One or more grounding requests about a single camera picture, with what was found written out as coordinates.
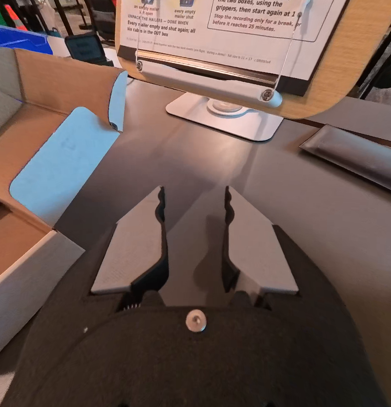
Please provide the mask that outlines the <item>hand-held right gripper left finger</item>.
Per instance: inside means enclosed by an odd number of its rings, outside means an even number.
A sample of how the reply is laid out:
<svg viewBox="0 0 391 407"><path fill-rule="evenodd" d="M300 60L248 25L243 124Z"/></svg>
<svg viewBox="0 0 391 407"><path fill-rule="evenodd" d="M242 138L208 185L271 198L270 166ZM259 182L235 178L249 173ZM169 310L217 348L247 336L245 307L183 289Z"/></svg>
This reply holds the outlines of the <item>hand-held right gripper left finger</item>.
<svg viewBox="0 0 391 407"><path fill-rule="evenodd" d="M169 276L165 189L157 186L116 224L93 294L160 290Z"/></svg>

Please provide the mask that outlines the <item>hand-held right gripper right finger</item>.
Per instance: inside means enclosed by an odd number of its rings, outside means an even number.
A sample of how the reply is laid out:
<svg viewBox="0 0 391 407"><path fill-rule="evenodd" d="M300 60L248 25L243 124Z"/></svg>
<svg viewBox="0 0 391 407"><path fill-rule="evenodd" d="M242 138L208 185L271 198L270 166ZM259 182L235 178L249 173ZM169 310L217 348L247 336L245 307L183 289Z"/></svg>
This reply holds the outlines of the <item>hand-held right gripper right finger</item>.
<svg viewBox="0 0 391 407"><path fill-rule="evenodd" d="M251 301L266 293L297 294L274 224L231 186L225 189L224 208L224 291L246 292Z"/></svg>

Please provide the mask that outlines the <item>white cardboard mailer box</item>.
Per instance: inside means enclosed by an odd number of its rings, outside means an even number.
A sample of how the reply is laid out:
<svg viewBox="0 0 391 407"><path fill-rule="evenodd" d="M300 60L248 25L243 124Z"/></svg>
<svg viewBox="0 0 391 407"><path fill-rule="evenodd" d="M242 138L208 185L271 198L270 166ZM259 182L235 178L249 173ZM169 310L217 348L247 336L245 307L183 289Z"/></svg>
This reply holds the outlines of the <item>white cardboard mailer box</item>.
<svg viewBox="0 0 391 407"><path fill-rule="evenodd" d="M0 48L0 352L84 253L55 224L123 130L127 79Z"/></svg>

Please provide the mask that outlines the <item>orange traffic cone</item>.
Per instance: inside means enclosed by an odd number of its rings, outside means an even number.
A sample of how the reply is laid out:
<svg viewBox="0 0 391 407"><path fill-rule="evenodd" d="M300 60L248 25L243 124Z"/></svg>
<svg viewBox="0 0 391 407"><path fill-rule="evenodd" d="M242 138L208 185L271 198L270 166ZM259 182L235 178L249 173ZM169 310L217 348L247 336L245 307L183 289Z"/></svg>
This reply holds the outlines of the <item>orange traffic cone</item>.
<svg viewBox="0 0 391 407"><path fill-rule="evenodd" d="M13 21L15 28L21 31L28 31L28 29L25 27L24 23L21 21L19 16L12 9L12 7L9 4L4 4L4 7L9 17Z"/></svg>

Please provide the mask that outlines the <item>printed instruction sheet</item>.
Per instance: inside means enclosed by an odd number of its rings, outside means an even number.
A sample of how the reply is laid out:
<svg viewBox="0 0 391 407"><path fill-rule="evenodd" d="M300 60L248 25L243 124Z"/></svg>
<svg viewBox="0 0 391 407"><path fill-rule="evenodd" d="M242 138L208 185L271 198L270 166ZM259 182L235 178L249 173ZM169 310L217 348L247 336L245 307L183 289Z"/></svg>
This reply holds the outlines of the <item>printed instruction sheet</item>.
<svg viewBox="0 0 391 407"><path fill-rule="evenodd" d="M122 1L119 55L139 49L308 81L347 1Z"/></svg>

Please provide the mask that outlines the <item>instruction sheet on wooden stand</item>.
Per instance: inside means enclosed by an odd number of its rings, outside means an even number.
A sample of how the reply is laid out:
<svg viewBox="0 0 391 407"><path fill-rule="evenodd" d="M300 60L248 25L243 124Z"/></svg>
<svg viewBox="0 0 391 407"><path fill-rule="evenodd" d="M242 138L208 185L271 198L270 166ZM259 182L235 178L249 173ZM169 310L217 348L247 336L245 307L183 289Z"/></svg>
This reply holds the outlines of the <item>instruction sheet on wooden stand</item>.
<svg viewBox="0 0 391 407"><path fill-rule="evenodd" d="M322 113L340 102L370 61L391 24L391 0L376 2L374 12L371 12L372 3L373 1L349 1L305 95L283 93L283 102L277 108L268 107L268 103L256 97L242 96L237 90L229 88L229 81L223 81L224 90L218 90L139 72L136 63L122 56L122 1L117 1L115 44L122 67L134 79L231 102L286 119L304 119Z"/></svg>

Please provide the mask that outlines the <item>blue plastic bin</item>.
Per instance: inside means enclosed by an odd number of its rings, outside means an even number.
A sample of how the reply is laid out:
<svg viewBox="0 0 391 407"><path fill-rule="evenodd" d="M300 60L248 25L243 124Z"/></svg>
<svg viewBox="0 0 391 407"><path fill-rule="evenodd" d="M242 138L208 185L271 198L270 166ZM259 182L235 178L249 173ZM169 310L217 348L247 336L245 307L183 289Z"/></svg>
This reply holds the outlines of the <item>blue plastic bin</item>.
<svg viewBox="0 0 391 407"><path fill-rule="evenodd" d="M24 49L53 55L47 36L0 25L0 48Z"/></svg>

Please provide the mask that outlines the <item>silver metal bar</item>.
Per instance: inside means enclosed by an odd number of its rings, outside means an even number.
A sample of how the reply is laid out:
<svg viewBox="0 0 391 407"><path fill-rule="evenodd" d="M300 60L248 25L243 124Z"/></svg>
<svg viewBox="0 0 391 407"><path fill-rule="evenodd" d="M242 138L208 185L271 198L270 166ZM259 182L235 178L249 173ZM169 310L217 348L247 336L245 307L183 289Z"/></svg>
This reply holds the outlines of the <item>silver metal bar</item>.
<svg viewBox="0 0 391 407"><path fill-rule="evenodd" d="M300 149L391 191L391 146L325 125Z"/></svg>

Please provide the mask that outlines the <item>black device with screen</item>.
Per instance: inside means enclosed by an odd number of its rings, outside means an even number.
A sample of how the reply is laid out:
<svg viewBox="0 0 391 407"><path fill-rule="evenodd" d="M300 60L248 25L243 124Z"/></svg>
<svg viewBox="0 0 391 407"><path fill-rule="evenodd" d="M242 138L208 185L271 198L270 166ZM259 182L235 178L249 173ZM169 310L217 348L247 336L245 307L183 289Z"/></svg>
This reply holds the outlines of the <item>black device with screen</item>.
<svg viewBox="0 0 391 407"><path fill-rule="evenodd" d="M71 58L96 65L108 64L101 41L95 31L69 35L64 41Z"/></svg>

